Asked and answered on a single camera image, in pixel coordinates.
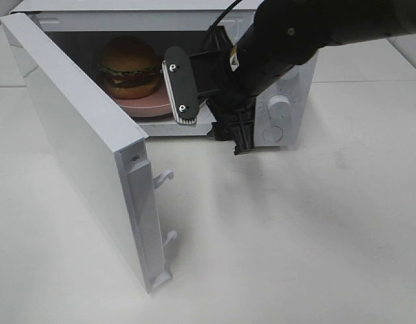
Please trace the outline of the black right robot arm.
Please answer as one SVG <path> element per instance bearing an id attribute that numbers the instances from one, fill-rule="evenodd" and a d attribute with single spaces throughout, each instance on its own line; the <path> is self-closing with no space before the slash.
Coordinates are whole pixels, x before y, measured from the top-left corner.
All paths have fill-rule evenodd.
<path id="1" fill-rule="evenodd" d="M 324 47 L 406 34 L 416 34 L 416 1 L 263 1 L 237 43 L 210 25 L 190 60 L 214 139 L 252 151 L 256 98 L 293 67 Z"/>

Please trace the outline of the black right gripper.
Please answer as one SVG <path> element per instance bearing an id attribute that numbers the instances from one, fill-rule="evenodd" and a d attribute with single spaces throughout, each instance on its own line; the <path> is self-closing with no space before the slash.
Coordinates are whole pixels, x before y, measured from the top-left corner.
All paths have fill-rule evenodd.
<path id="1" fill-rule="evenodd" d="M 233 140 L 235 155 L 254 150 L 254 103 L 226 109 L 213 101 L 254 98 L 294 67 L 275 58 L 265 46 L 254 26 L 235 44 L 216 28 L 205 49 L 190 56 L 198 97 L 208 99 L 215 118 L 211 133 L 216 141 Z"/>

